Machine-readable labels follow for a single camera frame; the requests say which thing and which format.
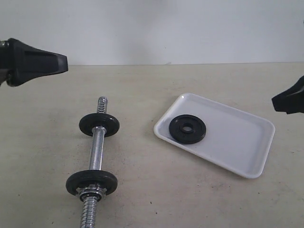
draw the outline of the beige table surface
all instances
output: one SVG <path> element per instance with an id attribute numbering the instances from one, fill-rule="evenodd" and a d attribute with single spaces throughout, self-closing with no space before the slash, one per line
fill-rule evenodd
<path id="1" fill-rule="evenodd" d="M 304 227 L 304 114 L 278 113 L 271 103 L 303 74 L 303 63 L 71 66 L 17 88 L 2 85 L 1 227 L 79 227 L 82 203 L 65 183 L 88 167 L 91 138 L 78 122 L 101 95 L 121 129 L 105 141 L 103 169 L 119 186 L 98 204 L 97 228 Z M 275 125 L 259 178 L 238 177 L 154 135 L 186 92 Z"/>

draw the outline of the weight plate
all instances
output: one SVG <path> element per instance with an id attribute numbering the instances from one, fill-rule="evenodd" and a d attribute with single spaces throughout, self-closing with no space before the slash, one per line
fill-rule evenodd
<path id="1" fill-rule="evenodd" d="M 91 113 L 79 122 L 80 130 L 89 136 L 93 136 L 92 129 L 97 126 L 103 126 L 106 129 L 105 137 L 108 137 L 118 132 L 120 124 L 114 116 L 106 113 Z"/>
<path id="2" fill-rule="evenodd" d="M 113 193 L 118 185 L 117 178 L 110 172 L 102 170 L 84 170 L 72 174 L 66 182 L 66 190 L 77 195 L 77 188 L 85 188 L 90 184 L 99 184 L 101 188 L 105 188 L 106 195 Z"/>
<path id="3" fill-rule="evenodd" d="M 206 125 L 196 116 L 179 115 L 170 122 L 169 132 L 180 143 L 194 144 L 205 137 Z"/>

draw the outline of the plastic tray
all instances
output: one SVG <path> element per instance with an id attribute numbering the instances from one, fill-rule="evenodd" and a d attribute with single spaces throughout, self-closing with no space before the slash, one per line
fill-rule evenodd
<path id="1" fill-rule="evenodd" d="M 205 138 L 180 144 L 169 133 L 171 120 L 181 114 L 200 118 Z M 262 174 L 275 134 L 274 125 L 261 117 L 194 94 L 182 94 L 154 126 L 161 139 L 245 178 Z"/>

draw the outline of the dumbbell handle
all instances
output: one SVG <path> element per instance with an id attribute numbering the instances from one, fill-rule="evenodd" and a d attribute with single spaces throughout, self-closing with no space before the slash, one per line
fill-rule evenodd
<path id="1" fill-rule="evenodd" d="M 106 113 L 108 100 L 102 96 L 98 99 L 97 113 Z M 106 129 L 103 126 L 97 126 L 92 129 L 93 142 L 91 147 L 90 170 L 101 170 L 103 159 L 104 139 Z"/>

